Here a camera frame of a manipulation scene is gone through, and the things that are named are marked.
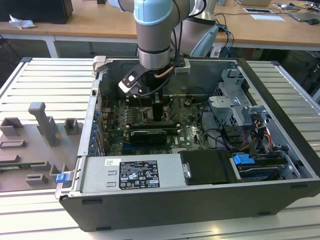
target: sticker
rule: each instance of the sticker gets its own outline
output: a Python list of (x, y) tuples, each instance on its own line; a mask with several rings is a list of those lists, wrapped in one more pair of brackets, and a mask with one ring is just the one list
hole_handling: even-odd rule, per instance
[(121, 190), (160, 188), (157, 161), (119, 161), (119, 165)]
[(105, 160), (106, 166), (119, 166), (121, 162), (121, 158), (111, 158)]
[(3, 166), (0, 167), (0, 170), (12, 170), (12, 169), (20, 169), (18, 166)]

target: wooden desk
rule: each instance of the wooden desk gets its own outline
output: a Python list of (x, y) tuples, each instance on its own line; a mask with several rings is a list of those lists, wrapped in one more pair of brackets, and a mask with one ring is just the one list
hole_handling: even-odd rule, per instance
[[(301, 3), (295, 0), (281, 2)], [(50, 55), (54, 58), (59, 57), (55, 41), (137, 42), (136, 23), (131, 13), (121, 12), (108, 4), (97, 4), (96, 1), (72, 0), (72, 4), (74, 10), (67, 24), (35, 23), (35, 28), (19, 30), (7, 22), (0, 22), (0, 34), (9, 39), (46, 41)], [(243, 8), (242, 5), (235, 5), (234, 0), (228, 0), (226, 6), (217, 5), (215, 13), (246, 13)], [(285, 21), (255, 20), (249, 14), (225, 15), (227, 26), (234, 35), (233, 46), (320, 51), (320, 25), (298, 22), (285, 14), (279, 16)], [(217, 19), (224, 24), (221, 15)], [(226, 40), (226, 34), (219, 32), (214, 44), (215, 50), (218, 51)]]
[[(293, 17), (286, 14), (277, 14), (285, 21), (268, 21), (255, 20), (250, 14), (244, 15), (246, 11), (244, 7), (270, 9), (274, 8), (272, 1), (268, 7), (254, 7), (235, 5), (234, 0), (228, 0), (226, 6), (217, 5), (215, 13), (228, 13), (242, 15), (225, 15), (228, 29), (234, 35), (235, 47), (250, 47), (264, 49), (290, 49), (290, 50), (306, 50), (309, 47), (315, 47), (320, 50), (320, 25), (309, 25), (304, 22), (299, 22)], [(281, 3), (293, 3), (296, 6), (301, 4), (301, 1), (282, 0)], [(223, 16), (217, 16), (218, 21), (224, 24)], [(221, 34), (217, 38), (217, 42), (221, 40)]]

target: blue drive latch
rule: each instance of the blue drive latch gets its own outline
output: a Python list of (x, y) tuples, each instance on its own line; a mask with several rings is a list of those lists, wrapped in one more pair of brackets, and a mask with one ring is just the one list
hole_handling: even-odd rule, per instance
[(233, 161), (236, 165), (256, 163), (255, 160), (249, 157), (249, 154), (237, 154), (233, 157)]
[(59, 173), (56, 176), (55, 182), (57, 184), (67, 184), (69, 183), (69, 176), (70, 176), (70, 173)]

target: power supply label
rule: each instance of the power supply label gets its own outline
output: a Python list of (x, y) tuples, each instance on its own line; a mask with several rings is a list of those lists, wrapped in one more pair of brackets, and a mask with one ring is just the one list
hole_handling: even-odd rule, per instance
[(120, 162), (119, 188), (121, 190), (160, 188), (157, 161)]

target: laptop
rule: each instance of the laptop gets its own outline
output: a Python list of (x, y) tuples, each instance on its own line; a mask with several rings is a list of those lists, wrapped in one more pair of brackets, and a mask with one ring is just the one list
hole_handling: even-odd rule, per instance
[(319, 14), (289, 12), (289, 15), (291, 17), (293, 17), (294, 19), (300, 21), (300, 22), (306, 22), (306, 21), (309, 21), (311, 19), (318, 19), (320, 21), (320, 15)]
[(272, 0), (235, 0), (240, 5), (267, 7)]

